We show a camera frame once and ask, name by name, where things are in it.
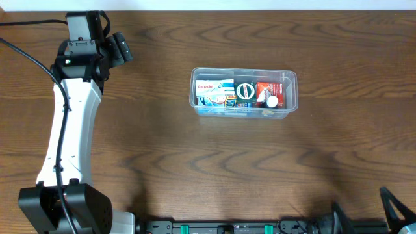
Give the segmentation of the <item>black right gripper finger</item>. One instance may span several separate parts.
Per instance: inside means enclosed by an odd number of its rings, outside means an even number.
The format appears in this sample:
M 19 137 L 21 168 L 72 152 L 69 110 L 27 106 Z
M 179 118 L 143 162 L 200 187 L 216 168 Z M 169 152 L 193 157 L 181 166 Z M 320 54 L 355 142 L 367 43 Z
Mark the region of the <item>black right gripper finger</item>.
M 415 223 L 415 212 L 398 200 L 386 187 L 380 188 L 380 197 L 391 233 L 398 233 L 404 226 Z
M 333 234 L 357 234 L 350 219 L 345 215 L 341 206 L 334 202 L 332 204 L 332 233 Z

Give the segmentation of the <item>white Panadol box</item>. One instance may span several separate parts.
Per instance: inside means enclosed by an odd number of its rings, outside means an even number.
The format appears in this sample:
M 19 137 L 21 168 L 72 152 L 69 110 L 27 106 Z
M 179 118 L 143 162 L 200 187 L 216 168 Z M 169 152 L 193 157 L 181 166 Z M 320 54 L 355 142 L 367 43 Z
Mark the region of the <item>white Panadol box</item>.
M 196 96 L 233 96 L 235 85 L 233 79 L 196 80 Z

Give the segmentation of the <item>blue toothpaste box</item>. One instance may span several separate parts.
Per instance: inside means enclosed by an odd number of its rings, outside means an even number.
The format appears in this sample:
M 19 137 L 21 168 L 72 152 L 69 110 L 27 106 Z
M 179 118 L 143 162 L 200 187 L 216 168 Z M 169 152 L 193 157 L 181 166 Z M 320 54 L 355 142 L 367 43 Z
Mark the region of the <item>blue toothpaste box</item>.
M 199 114 L 217 114 L 233 111 L 246 111 L 254 108 L 254 103 L 240 103 L 236 96 L 215 95 L 198 97 Z

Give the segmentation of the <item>clear plastic container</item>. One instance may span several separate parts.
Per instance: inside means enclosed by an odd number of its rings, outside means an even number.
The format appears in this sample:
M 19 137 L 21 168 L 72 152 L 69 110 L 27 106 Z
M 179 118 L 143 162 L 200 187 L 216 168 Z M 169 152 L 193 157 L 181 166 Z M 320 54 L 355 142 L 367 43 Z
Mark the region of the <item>clear plastic container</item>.
M 254 82 L 255 89 L 258 82 L 281 83 L 285 95 L 285 108 L 269 109 L 256 107 L 246 111 L 233 111 L 217 114 L 199 114 L 198 96 L 196 96 L 196 80 L 233 79 L 235 83 Z M 234 118 L 271 118 L 283 119 L 298 108 L 297 76 L 290 70 L 259 70 L 243 68 L 194 68 L 190 79 L 189 103 L 197 114 L 202 116 L 227 116 Z

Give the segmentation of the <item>dark green small box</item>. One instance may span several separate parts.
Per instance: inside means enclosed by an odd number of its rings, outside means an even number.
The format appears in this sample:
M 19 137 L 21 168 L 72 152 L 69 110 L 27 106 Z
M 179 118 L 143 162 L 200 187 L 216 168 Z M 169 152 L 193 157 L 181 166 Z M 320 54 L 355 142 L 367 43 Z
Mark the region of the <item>dark green small box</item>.
M 256 89 L 254 82 L 235 83 L 237 104 L 256 102 Z

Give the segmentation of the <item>dark bottle white cap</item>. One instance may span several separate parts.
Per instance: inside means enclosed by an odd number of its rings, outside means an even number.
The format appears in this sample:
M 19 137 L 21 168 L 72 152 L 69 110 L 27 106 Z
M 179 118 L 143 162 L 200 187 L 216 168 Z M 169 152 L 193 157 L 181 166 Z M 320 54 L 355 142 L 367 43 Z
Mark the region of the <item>dark bottle white cap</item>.
M 276 96 L 269 96 L 265 102 L 261 104 L 262 108 L 275 109 L 278 107 L 279 99 Z

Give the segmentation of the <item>red white medicine box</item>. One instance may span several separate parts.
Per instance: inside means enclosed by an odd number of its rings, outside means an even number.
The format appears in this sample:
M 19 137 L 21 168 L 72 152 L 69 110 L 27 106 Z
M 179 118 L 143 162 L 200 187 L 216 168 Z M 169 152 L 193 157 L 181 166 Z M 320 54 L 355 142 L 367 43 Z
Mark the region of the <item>red white medicine box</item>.
M 258 82 L 256 84 L 256 91 L 256 107 L 261 107 L 261 104 L 265 102 L 269 96 L 276 96 L 279 99 L 279 104 L 276 109 L 285 108 L 285 95 L 281 83 Z

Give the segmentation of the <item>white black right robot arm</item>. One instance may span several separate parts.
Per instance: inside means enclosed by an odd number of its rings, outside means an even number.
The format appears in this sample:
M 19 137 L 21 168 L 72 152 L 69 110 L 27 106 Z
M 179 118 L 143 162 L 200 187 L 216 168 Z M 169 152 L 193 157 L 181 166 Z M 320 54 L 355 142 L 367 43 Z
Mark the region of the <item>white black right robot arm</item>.
M 415 233 L 415 212 L 385 187 L 380 188 L 380 197 L 385 213 L 384 221 L 353 221 L 347 217 L 341 206 L 334 202 L 329 215 L 308 223 L 307 232 L 316 234 Z

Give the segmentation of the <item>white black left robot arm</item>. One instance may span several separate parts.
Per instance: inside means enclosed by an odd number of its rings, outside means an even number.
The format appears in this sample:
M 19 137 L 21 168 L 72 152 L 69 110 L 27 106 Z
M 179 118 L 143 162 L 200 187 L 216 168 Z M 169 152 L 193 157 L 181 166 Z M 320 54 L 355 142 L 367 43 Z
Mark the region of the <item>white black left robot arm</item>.
M 18 205 L 38 233 L 134 233 L 135 216 L 93 187 L 94 120 L 109 70 L 133 59 L 124 35 L 64 42 L 50 72 L 55 110 L 45 161 Z

